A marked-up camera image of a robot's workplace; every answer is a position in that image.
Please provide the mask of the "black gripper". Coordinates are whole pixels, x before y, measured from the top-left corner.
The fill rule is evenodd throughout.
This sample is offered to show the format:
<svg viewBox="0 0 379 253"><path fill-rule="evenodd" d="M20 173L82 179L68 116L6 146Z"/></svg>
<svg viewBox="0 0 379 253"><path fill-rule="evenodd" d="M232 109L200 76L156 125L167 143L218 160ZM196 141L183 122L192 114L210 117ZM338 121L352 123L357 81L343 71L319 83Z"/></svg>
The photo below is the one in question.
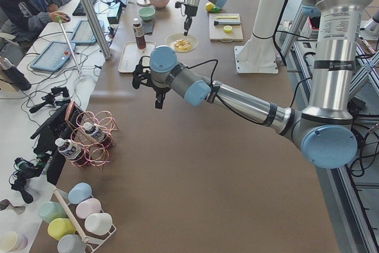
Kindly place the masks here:
<svg viewBox="0 0 379 253"><path fill-rule="evenodd" d="M185 4L185 15L187 18L184 22L184 36L188 35L188 31L191 28L192 25L192 17L195 17L197 15L198 7L195 5Z"/></svg>
<svg viewBox="0 0 379 253"><path fill-rule="evenodd" d="M170 87L167 87L165 84L159 84L155 83L152 78L148 80L150 86L155 90L156 92L156 99L155 99L155 107L158 109L163 109L163 103L165 100L165 95L167 92L169 92L171 89Z"/></svg>

